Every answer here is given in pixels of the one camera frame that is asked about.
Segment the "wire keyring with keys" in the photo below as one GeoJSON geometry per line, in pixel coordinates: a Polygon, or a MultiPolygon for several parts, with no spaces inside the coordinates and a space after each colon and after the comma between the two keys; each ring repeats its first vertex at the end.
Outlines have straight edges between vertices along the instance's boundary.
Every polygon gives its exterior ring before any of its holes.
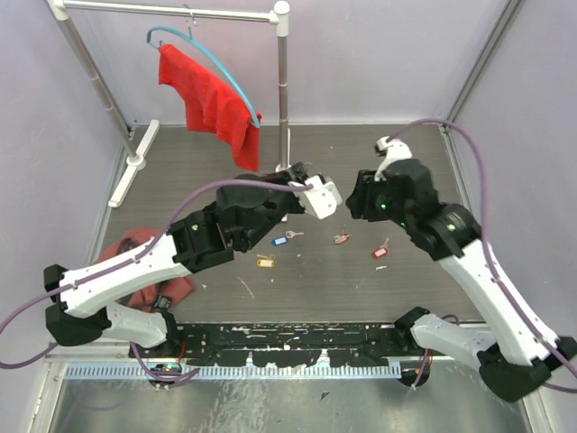
{"type": "Polygon", "coordinates": [[[292,165],[289,165],[287,168],[283,168],[278,165],[275,168],[277,173],[282,173],[284,176],[290,176],[293,178],[306,178],[308,176],[308,169],[312,163],[308,162],[296,162],[292,165]]]}

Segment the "small key red tag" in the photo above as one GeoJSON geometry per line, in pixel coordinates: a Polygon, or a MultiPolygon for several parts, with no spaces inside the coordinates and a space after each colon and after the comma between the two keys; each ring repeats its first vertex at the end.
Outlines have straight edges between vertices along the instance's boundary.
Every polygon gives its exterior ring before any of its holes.
{"type": "Polygon", "coordinates": [[[334,236],[334,243],[335,244],[343,244],[343,243],[347,242],[349,239],[350,239],[350,235],[345,233],[345,232],[342,232],[341,234],[334,236]]]}

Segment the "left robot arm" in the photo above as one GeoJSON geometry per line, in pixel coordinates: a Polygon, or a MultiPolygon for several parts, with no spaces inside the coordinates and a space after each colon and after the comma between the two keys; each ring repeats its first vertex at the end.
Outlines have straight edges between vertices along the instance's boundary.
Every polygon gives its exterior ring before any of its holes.
{"type": "Polygon", "coordinates": [[[121,304],[122,297],[229,263],[235,253],[250,251],[285,216],[323,219],[340,202],[332,181],[308,175],[301,164],[271,175],[212,182],[185,202],[208,191],[215,192],[213,202],[186,217],[174,215],[136,248],[82,269],[46,268],[52,303],[45,310],[45,325],[54,340],[78,346],[112,338],[150,348],[160,357],[173,356],[180,347],[174,317],[130,308],[121,304]]]}

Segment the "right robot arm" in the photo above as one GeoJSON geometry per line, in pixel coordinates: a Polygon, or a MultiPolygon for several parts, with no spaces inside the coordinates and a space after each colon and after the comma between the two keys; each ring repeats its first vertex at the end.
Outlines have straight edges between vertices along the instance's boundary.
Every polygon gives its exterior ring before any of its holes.
{"type": "Polygon", "coordinates": [[[405,355],[430,349],[470,366],[499,398],[516,402],[538,390],[576,355],[576,341],[558,336],[528,306],[481,239],[468,209],[439,200],[432,176],[417,159],[383,170],[360,170],[346,206],[354,219],[391,221],[462,287],[490,331],[449,323],[415,307],[395,323],[405,355]]]}

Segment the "key with red tag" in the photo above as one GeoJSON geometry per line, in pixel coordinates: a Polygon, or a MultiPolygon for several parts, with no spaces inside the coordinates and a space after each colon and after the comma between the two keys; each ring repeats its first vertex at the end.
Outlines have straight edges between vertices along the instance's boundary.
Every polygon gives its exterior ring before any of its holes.
{"type": "Polygon", "coordinates": [[[371,253],[371,256],[374,259],[380,259],[380,258],[386,257],[389,254],[388,242],[389,242],[389,239],[386,239],[385,242],[379,248],[375,249],[371,253]]]}

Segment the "key with blue tag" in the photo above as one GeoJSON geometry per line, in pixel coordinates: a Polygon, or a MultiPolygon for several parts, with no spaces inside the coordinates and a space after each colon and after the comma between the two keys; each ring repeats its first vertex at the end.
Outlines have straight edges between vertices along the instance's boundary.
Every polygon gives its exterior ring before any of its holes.
{"type": "Polygon", "coordinates": [[[282,246],[284,244],[287,244],[291,239],[296,238],[298,236],[302,236],[303,234],[304,234],[303,232],[295,232],[295,231],[288,230],[285,232],[284,235],[274,237],[271,240],[271,244],[273,246],[282,246]]]}

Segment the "key with yellow tag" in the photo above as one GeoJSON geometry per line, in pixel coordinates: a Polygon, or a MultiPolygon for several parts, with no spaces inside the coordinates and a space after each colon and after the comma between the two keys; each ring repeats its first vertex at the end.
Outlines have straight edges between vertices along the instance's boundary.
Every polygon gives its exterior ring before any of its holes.
{"type": "Polygon", "coordinates": [[[276,264],[276,258],[274,255],[264,255],[258,254],[256,265],[259,268],[273,268],[276,264]]]}

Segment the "red shirt on hanger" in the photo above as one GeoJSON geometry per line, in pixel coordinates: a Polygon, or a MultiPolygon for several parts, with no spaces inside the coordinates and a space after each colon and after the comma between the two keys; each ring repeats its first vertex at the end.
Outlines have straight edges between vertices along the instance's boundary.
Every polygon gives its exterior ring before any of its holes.
{"type": "Polygon", "coordinates": [[[159,47],[159,83],[172,87],[185,107],[189,131],[215,134],[228,144],[237,167],[260,169],[260,129],[233,88],[171,44],[159,47]]]}

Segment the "metal clothes rack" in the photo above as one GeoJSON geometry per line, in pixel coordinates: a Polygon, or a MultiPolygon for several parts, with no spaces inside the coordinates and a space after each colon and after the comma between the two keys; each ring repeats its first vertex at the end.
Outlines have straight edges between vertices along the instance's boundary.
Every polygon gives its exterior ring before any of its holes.
{"type": "Polygon", "coordinates": [[[153,24],[154,16],[182,18],[190,23],[215,20],[275,27],[279,63],[278,165],[290,165],[288,2],[278,1],[268,12],[106,1],[50,1],[48,7],[124,140],[124,172],[108,199],[109,207],[119,208],[124,203],[138,173],[146,167],[147,154],[175,103],[173,97],[159,97],[154,90],[159,53],[146,42],[151,27],[175,27],[153,24]]]}

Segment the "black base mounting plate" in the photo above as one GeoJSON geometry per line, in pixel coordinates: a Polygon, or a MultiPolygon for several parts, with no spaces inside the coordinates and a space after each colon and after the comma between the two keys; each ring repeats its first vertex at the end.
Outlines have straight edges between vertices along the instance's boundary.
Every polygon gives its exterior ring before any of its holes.
{"type": "Polygon", "coordinates": [[[371,322],[181,324],[175,340],[129,351],[131,358],[177,358],[189,366],[278,368],[313,366],[323,355],[333,368],[383,366],[408,354],[393,327],[371,322]]]}

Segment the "blue clothes hanger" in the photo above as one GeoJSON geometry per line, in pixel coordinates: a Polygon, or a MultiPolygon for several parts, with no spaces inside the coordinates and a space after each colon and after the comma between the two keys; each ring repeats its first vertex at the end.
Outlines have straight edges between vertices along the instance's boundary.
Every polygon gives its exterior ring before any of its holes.
{"type": "Polygon", "coordinates": [[[247,108],[250,114],[252,125],[255,126],[256,128],[261,127],[261,120],[259,119],[257,111],[254,109],[250,99],[245,95],[243,89],[235,80],[233,75],[229,72],[229,70],[226,68],[226,66],[210,50],[208,50],[204,45],[202,45],[194,38],[192,32],[192,26],[190,24],[188,24],[187,33],[163,25],[151,27],[146,33],[146,42],[149,45],[151,45],[152,48],[158,49],[160,46],[164,44],[164,42],[162,40],[158,40],[157,42],[152,41],[152,35],[155,32],[167,32],[171,35],[177,36],[181,40],[185,41],[186,43],[188,43],[189,45],[193,46],[198,51],[200,51],[219,70],[220,74],[227,82],[229,87],[232,88],[234,90],[234,93],[243,101],[244,106],[247,108]]]}

